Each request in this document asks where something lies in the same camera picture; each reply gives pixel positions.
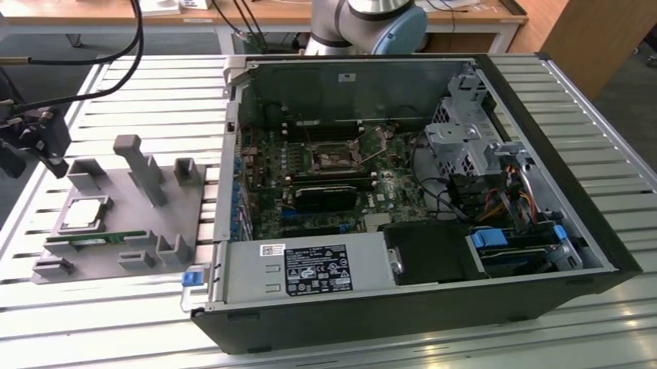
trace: cable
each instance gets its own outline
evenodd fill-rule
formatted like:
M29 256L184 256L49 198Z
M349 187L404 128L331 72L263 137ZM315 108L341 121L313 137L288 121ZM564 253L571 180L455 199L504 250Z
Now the cable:
M283 41L280 41L280 47L283 47L283 45L285 44L285 40L287 40L287 37L289 37L289 32L285 33L285 35L283 36Z
M454 13L467 13L468 11L467 10L454 10L454 8L451 8L451 5L448 5L444 0L438 0L450 10L444 10L442 8L438 8L432 3L431 3L431 0L427 0L427 3L428 3L428 6L431 6L431 8L434 8L435 10L438 10L439 12L448 12L450 15L451 15L451 33L450 33L450 37L447 38L447 52L450 52L451 50L451 38L454 37L454 33L455 33L455 16L454 16Z
M215 5L215 9L219 12L219 15L220 15L221 19L224 20L225 24L228 25L228 27L235 31L235 33L243 34L244 32L241 31L241 29L239 29L237 27L235 27L233 23L225 17L224 11L219 7L219 4L216 4L216 0L212 0L212 4Z
M136 11L135 3L139 3L139 0L130 0L132 4L132 11L135 13L135 18L136 18L136 30L135 30L135 37L132 38L130 43L128 46L116 54L105 56L104 58L96 58L96 59L88 59L88 60L41 60L41 59L33 59L28 58L28 63L30 65L97 65L97 64L104 64L113 62L116 59L118 59L121 56L124 56L136 46L136 42L140 40L140 16Z
M253 16L253 13L251 11L251 7L247 4L247 1L245 0L241 0L241 3L244 5L245 11L248 12L248 15L249 15L251 19L253 20L255 29L257 29L257 34L259 34L259 37L260 37L261 42L263 42L264 54L267 54L267 51L268 51L267 50L267 40L264 39L263 30L259 29L257 19L255 19L255 16Z
M418 143L419 143L419 140L420 140L420 138L423 136L426 137L426 133L422 130L420 133L419 133L419 135L418 135L418 137L416 137L416 139L415 139L415 146L412 147L412 153L410 154L410 172L412 173L412 178L415 179L415 182L418 182L419 186L422 187L424 194L427 194L428 196L431 196L432 198L435 198L436 201L440 202L440 204L443 204L444 206L447 206L448 209L454 212L456 218L460 219L460 221L464 221L467 223L472 223L472 219L460 211L460 209L458 209L454 204L451 204L447 200L444 200L436 194L434 194L424 187L423 181L420 181L418 179L418 174L415 173L415 154L416 154L418 146L419 146Z
M64 98L53 98L52 100L44 100L44 101L33 102L29 104L17 105L14 107L16 113L21 113L24 111L33 110L33 109L45 108L48 106L57 105L57 104L66 104L69 102L82 101L82 100L88 100L92 98L101 98L102 96L110 95L113 92L116 92L117 90L121 89L122 85L128 82L132 75L135 74L135 71L136 71L136 69L140 65L140 62L141 62L141 57L144 56L144 18L141 16L141 7L140 7L139 0L132 0L132 5L135 8L135 14L137 17L137 35L139 35L137 44L139 45L137 45L137 49L136 49L135 61L132 62L130 68L128 69L122 78L118 80L117 84L112 88L102 90L102 91L97 91L92 94L68 96Z
M259 49L260 53L264 53L263 45L259 42L257 36L255 36L253 29L251 28L251 23L247 20L247 16L244 15L244 11L241 10L241 7L239 6L237 0L233 0L233 4L235 4L235 8L237 9L241 20L244 21L245 29L248 29L248 35L253 36L253 38L255 38L256 45L253 45L253 44L252 45Z

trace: floor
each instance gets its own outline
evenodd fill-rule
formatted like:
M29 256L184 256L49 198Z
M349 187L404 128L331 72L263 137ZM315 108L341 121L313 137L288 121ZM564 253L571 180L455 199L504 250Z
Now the floor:
M219 54L213 35L147 35L147 55ZM129 35L84 35L82 48L70 48L62 35L13 35L0 43L0 56L28 55L44 59L82 59L108 55L121 49ZM657 69L647 68L650 50L641 47L594 101L594 105L627 139L638 154L657 168ZM6 71L28 101L70 95L77 92L89 67L8 67ZM36 163L18 179L0 173L0 226L9 215Z

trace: power supply label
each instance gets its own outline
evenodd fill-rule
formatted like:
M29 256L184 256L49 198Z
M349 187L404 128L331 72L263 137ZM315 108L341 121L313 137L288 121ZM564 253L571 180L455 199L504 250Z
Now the power supply label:
M285 249L285 292L289 296L352 290L347 247Z

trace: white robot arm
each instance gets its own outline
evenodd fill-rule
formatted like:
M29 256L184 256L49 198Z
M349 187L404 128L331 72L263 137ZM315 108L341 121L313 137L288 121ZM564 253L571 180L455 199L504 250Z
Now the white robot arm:
M312 0L304 54L410 54L426 28L427 15L412 0Z

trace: slotted metal table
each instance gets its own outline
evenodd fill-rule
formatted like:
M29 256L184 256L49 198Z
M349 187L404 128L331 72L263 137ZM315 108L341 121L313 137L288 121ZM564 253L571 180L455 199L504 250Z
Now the slotted metal table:
M550 61L494 63L645 272L538 320L228 356L180 310L180 274L33 285L32 265L70 183L37 167L0 232L0 367L651 367L657 365L654 173ZM113 85L130 64L96 66L80 93ZM209 261L225 100L217 55L148 56L117 93L74 103L69 158L104 168L113 137L137 134L160 165L209 166L196 262ZM516 133L498 111L511 137Z

